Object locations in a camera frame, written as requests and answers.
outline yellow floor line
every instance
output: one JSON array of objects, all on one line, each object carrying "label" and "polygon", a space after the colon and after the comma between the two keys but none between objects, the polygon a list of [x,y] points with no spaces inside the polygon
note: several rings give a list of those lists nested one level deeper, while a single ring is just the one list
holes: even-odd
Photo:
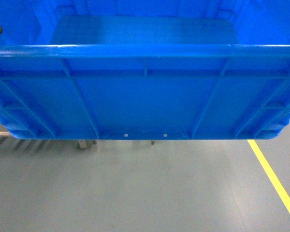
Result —
[{"label": "yellow floor line", "polygon": [[252,150],[256,154],[262,168],[265,170],[265,173],[269,177],[270,181],[272,182],[274,188],[276,189],[277,193],[279,194],[282,202],[284,203],[285,207],[287,208],[288,212],[290,213],[290,197],[285,191],[284,187],[281,185],[279,179],[277,178],[276,174],[274,173],[273,169],[271,168],[270,164],[267,162],[266,158],[262,154],[260,148],[258,147],[256,141],[248,140]]}]

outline concrete floor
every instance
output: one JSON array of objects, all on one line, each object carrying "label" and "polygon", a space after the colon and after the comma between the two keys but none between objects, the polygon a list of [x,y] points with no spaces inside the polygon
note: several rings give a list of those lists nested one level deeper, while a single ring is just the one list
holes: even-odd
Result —
[{"label": "concrete floor", "polygon": [[[290,195],[290,125],[257,141]],[[0,138],[0,232],[290,232],[246,140]]]}]

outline blue plastic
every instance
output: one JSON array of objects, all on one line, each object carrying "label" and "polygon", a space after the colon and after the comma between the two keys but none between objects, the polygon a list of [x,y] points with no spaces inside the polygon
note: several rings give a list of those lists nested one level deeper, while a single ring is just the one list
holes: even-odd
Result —
[{"label": "blue plastic", "polygon": [[0,25],[14,137],[269,139],[289,123],[290,0],[1,0]]}]

